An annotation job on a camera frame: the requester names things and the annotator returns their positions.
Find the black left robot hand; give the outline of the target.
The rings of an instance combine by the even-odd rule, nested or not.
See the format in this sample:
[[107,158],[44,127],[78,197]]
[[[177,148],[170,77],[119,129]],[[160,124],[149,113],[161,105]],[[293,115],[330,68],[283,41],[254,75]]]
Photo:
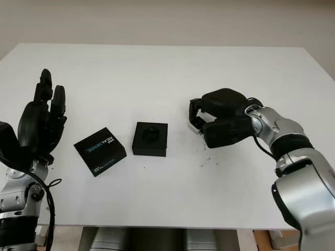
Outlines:
[[52,88],[51,73],[43,69],[33,101],[25,106],[18,126],[19,144],[32,158],[53,163],[51,152],[60,142],[67,120],[65,108],[65,88]]

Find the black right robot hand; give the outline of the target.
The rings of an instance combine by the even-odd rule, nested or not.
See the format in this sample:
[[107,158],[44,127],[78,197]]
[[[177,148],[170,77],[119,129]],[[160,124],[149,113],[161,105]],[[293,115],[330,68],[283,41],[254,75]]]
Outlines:
[[190,100],[189,122],[198,131],[202,130],[207,122],[198,115],[199,112],[207,113],[216,120],[236,121],[245,116],[244,110],[249,104],[243,94],[230,88],[222,88]]

